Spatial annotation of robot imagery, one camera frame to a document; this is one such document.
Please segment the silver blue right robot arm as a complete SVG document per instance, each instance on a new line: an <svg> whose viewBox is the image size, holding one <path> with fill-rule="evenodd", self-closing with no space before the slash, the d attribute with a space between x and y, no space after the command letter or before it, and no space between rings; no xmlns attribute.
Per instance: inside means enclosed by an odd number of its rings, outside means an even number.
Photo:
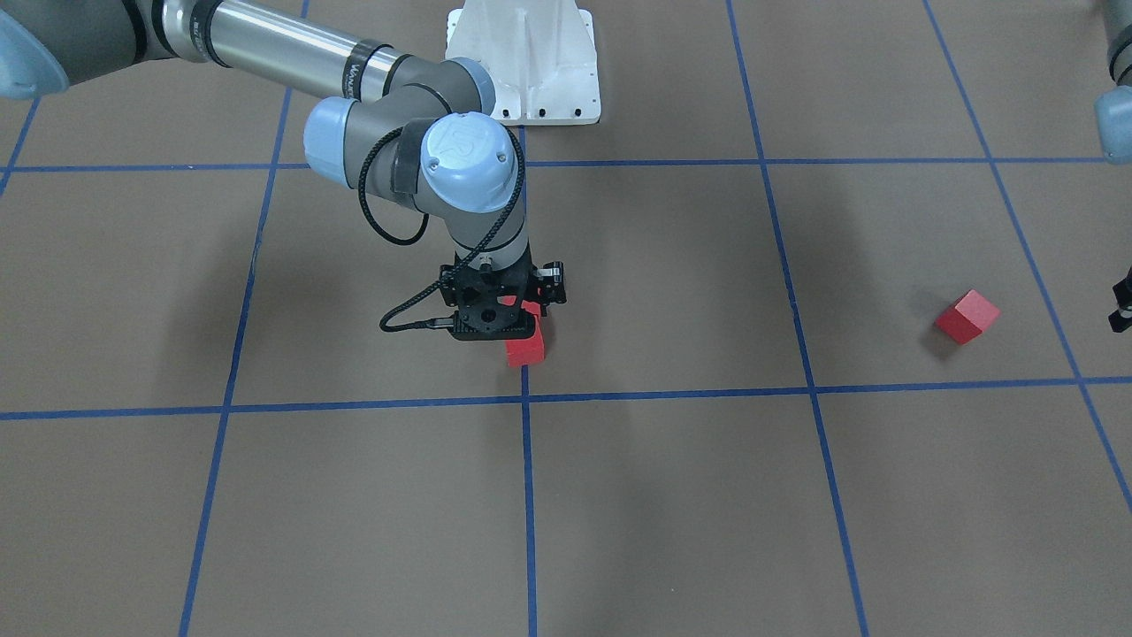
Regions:
<svg viewBox="0 0 1132 637"><path fill-rule="evenodd" d="M548 305L561 267L532 262L521 207L525 161L494 120L482 64L432 62L251 1L5 1L3 97L65 92L166 59L242 70L317 98L308 166L355 192L365 222L395 246L371 198L441 219L455 261L381 318L381 332L444 330L466 342L534 335L525 303Z"/></svg>

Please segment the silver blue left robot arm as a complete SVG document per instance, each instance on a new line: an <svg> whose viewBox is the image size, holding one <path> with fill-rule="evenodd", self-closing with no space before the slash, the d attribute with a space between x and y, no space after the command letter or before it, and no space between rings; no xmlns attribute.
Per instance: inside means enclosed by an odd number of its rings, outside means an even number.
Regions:
<svg viewBox="0 0 1132 637"><path fill-rule="evenodd" d="M1108 40L1107 70L1114 88L1094 103L1103 160L1112 165L1131 161L1131 3L1103 1Z"/></svg>

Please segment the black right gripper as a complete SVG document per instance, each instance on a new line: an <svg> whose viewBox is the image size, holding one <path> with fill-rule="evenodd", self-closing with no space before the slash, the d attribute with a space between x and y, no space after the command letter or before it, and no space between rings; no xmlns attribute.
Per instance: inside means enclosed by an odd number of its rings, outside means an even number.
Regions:
<svg viewBox="0 0 1132 637"><path fill-rule="evenodd" d="M531 291L534 266L526 250L516 262L501 270L478 270L466 266L460 272L452 265L441 266L441 301L454 308L454 313L468 310L520 310Z"/></svg>

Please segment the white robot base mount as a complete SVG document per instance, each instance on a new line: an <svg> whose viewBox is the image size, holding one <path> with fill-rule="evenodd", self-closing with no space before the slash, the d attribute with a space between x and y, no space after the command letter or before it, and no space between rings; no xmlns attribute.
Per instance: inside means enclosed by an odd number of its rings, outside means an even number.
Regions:
<svg viewBox="0 0 1132 637"><path fill-rule="evenodd" d="M446 20L446 57L494 80L507 126L588 126L602 114L592 12L574 1L465 1Z"/></svg>

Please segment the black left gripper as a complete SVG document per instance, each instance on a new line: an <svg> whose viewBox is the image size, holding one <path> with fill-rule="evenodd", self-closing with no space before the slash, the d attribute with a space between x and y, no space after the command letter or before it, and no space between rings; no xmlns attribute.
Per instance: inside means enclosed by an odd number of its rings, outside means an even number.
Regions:
<svg viewBox="0 0 1132 637"><path fill-rule="evenodd" d="M1115 282L1112 285L1112 293L1114 294L1116 308L1109 315L1109 327L1112 332L1120 334L1121 332L1127 332L1131 326L1131 295L1132 285L1132 272L1127 269L1127 274L1123 278Z"/></svg>

